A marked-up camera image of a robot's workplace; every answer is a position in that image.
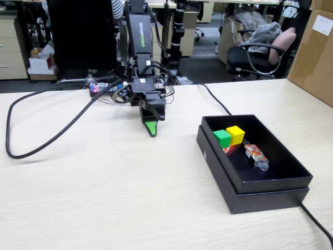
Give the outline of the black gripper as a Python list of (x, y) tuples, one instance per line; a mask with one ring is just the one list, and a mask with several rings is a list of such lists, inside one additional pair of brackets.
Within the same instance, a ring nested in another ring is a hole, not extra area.
[(139, 101), (139, 110), (142, 124), (151, 137), (157, 135), (158, 120), (165, 120), (166, 100), (161, 96), (160, 91), (155, 89), (152, 77), (138, 78), (131, 80), (130, 87), (132, 97), (130, 102)]

